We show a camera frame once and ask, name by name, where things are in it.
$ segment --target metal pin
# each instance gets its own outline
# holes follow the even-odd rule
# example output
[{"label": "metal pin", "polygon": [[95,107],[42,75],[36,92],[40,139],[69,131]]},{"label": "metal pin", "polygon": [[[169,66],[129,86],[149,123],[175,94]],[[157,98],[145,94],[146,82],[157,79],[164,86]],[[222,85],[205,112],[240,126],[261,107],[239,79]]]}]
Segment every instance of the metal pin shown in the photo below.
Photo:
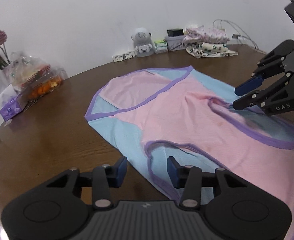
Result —
[{"label": "metal pin", "polygon": [[198,205],[198,202],[194,199],[186,199],[183,201],[183,206],[185,207],[195,207]]},{"label": "metal pin", "polygon": [[95,201],[95,206],[100,208],[106,208],[111,205],[110,200],[108,199],[99,199]]}]

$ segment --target brown wooden table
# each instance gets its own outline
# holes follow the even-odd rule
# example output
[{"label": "brown wooden table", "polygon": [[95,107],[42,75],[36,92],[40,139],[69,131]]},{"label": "brown wooden table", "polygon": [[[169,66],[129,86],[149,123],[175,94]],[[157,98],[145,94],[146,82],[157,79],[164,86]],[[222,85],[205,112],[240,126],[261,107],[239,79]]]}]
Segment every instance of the brown wooden table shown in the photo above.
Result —
[{"label": "brown wooden table", "polygon": [[[239,55],[195,59],[183,50],[113,62],[67,79],[10,125],[0,128],[0,214],[10,200],[70,167],[85,172],[116,162],[119,151],[84,118],[93,95],[109,80],[144,68],[193,65],[202,73],[237,86],[250,77],[263,54],[244,45],[232,49]],[[294,122],[294,112],[283,116]],[[111,194],[115,201],[167,199],[131,166],[122,187],[111,189]],[[83,190],[82,200],[91,203],[89,188]],[[0,223],[0,240],[5,239]]]}]

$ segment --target white cloth with green flowers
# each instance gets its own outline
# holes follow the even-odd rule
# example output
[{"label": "white cloth with green flowers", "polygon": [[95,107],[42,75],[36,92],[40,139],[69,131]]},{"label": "white cloth with green flowers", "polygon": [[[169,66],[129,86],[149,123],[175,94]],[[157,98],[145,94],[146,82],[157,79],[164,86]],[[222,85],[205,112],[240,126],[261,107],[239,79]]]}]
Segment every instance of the white cloth with green flowers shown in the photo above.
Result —
[{"label": "white cloth with green flowers", "polygon": [[210,44],[206,42],[189,43],[186,51],[195,58],[236,56],[238,52],[228,49],[226,44]]}]

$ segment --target robotic arm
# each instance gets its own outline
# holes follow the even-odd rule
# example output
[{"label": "robotic arm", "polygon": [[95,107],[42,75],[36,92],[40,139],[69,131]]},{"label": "robotic arm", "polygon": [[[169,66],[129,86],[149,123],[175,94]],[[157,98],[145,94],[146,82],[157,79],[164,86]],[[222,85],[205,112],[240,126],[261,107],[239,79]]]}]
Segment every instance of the robotic arm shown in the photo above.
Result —
[{"label": "robotic arm", "polygon": [[[294,23],[294,0],[285,8]],[[257,63],[251,78],[235,88],[238,96],[233,102],[236,110],[257,105],[265,114],[274,115],[294,110],[294,41],[278,45]],[[265,90],[256,90],[262,82],[274,75],[285,75]]]}]

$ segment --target pink fabric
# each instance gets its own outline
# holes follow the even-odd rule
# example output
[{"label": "pink fabric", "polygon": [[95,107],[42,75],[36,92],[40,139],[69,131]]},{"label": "pink fabric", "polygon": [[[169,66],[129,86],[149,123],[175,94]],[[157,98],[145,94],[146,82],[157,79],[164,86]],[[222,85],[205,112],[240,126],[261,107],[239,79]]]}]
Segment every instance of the pink fabric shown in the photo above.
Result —
[{"label": "pink fabric", "polygon": [[143,102],[170,82],[170,79],[146,70],[112,79],[99,95],[118,109],[127,109]]},{"label": "pink fabric", "polygon": [[[156,140],[194,144],[238,176],[284,201],[293,216],[285,238],[291,240],[294,150],[270,147],[242,133],[212,112],[208,106],[211,97],[216,95],[189,76],[144,106],[114,117],[136,124],[143,131],[143,146]],[[242,119],[237,114],[230,115]]]}]

